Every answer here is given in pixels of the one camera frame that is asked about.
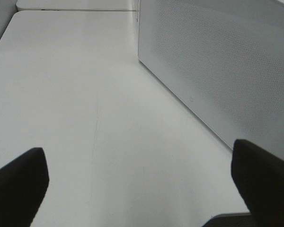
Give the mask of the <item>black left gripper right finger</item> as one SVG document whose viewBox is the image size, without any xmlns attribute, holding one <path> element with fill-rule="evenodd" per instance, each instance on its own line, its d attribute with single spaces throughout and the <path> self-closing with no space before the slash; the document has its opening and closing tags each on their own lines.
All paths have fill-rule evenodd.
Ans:
<svg viewBox="0 0 284 227">
<path fill-rule="evenodd" d="M 232 179 L 259 227 L 284 227 L 284 161 L 248 140 L 236 140 Z"/>
</svg>

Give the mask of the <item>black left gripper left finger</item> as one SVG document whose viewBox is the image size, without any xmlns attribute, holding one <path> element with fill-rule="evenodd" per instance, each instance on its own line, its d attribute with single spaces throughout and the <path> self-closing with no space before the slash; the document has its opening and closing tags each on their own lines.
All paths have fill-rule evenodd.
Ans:
<svg viewBox="0 0 284 227">
<path fill-rule="evenodd" d="M 0 227 L 29 227 L 45 197 L 44 150 L 32 148 L 0 169 Z"/>
</svg>

